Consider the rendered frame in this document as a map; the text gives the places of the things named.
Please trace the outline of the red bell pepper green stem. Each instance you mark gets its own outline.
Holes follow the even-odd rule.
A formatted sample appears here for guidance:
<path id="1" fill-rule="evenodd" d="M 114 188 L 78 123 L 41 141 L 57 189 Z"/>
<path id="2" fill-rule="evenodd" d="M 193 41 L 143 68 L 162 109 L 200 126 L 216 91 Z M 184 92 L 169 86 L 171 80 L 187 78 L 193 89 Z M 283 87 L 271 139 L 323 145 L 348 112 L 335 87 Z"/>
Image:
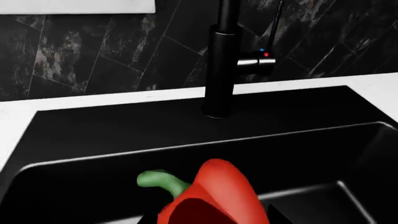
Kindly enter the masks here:
<path id="1" fill-rule="evenodd" d="M 270 224 L 248 179 L 226 160 L 207 160 L 192 184 L 149 170 L 137 176 L 137 185 L 163 188 L 174 198 L 157 214 L 156 224 Z"/>

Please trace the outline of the black kitchen sink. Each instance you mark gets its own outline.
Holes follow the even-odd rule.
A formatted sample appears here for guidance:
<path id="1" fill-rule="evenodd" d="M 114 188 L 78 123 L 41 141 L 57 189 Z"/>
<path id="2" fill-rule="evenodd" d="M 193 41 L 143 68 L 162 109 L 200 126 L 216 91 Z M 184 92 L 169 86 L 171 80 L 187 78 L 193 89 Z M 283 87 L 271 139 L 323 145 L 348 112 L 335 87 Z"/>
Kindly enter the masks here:
<path id="1" fill-rule="evenodd" d="M 0 173 L 0 224 L 138 224 L 172 195 L 140 187 L 162 170 L 192 184 L 232 163 L 266 214 L 293 224 L 398 224 L 398 122 L 347 86 L 38 111 Z"/>

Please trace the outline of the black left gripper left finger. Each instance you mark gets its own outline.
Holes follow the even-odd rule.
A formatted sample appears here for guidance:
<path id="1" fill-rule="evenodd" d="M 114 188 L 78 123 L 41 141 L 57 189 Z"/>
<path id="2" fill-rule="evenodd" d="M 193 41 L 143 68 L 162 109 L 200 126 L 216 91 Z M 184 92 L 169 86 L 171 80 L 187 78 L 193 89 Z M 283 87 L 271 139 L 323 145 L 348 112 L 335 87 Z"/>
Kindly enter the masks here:
<path id="1" fill-rule="evenodd" d="M 138 224 L 157 224 L 160 210 L 149 210 L 138 221 Z"/>

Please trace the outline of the black kitchen faucet with lever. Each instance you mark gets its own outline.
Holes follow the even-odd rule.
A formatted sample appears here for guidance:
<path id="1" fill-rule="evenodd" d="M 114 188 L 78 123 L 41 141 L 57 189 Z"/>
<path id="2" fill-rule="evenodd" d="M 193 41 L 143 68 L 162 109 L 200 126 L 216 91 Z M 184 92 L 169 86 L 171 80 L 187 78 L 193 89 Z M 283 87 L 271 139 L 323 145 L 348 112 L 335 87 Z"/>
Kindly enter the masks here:
<path id="1" fill-rule="evenodd" d="M 240 52 L 243 36 L 243 28 L 238 26 L 240 5 L 240 0 L 219 0 L 218 22 L 210 27 L 205 100 L 201 109 L 213 119 L 230 116 L 236 76 L 269 76 L 277 61 L 272 47 L 284 0 L 279 1 L 267 45 L 247 53 Z"/>

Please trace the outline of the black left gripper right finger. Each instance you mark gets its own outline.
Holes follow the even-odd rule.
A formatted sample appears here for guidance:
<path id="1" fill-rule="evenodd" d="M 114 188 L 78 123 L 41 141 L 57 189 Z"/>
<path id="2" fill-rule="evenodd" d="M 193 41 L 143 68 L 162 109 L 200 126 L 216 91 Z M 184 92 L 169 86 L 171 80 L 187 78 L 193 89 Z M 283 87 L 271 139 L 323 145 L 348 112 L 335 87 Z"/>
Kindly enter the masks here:
<path id="1" fill-rule="evenodd" d="M 278 209 L 273 205 L 267 207 L 267 217 L 270 224 L 293 224 L 286 216 L 284 216 Z"/>

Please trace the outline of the white wall cabinet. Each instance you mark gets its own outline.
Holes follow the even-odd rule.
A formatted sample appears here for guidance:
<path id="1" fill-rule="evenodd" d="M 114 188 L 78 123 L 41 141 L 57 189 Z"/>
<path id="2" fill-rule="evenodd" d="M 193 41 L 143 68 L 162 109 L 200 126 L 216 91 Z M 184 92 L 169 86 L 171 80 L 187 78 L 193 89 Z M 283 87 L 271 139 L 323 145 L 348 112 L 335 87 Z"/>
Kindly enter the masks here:
<path id="1" fill-rule="evenodd" d="M 0 14 L 153 14 L 155 0 L 0 0 Z"/>

